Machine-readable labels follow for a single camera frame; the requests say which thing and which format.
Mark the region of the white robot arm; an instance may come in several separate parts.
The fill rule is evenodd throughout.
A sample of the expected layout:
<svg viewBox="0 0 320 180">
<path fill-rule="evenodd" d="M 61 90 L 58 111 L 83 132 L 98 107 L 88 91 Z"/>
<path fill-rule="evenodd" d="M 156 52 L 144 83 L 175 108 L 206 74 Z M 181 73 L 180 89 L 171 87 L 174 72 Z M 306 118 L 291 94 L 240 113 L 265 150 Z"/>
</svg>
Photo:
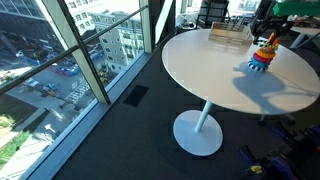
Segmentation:
<svg viewBox="0 0 320 180">
<path fill-rule="evenodd" d="M 278 0 L 261 0 L 250 27 L 251 34 L 254 36 L 254 45 L 258 44 L 259 37 L 267 30 L 272 30 L 274 33 L 268 42 L 271 45 L 277 38 L 286 35 L 293 27 L 294 22 L 288 19 L 288 15 L 280 15 L 276 12 L 278 4 Z"/>
</svg>

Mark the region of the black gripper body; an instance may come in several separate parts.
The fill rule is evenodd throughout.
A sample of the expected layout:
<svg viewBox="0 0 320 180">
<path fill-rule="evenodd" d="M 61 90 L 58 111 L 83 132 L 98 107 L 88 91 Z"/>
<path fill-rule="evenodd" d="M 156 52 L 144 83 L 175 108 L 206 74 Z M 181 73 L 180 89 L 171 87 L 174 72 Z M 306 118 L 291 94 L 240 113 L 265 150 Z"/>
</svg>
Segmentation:
<svg viewBox="0 0 320 180">
<path fill-rule="evenodd" d="M 251 26 L 251 34 L 265 33 L 267 30 L 276 30 L 285 24 L 291 25 L 293 27 L 294 22 L 289 20 L 287 16 L 265 16 L 264 18 L 255 17 L 253 24 Z"/>
</svg>

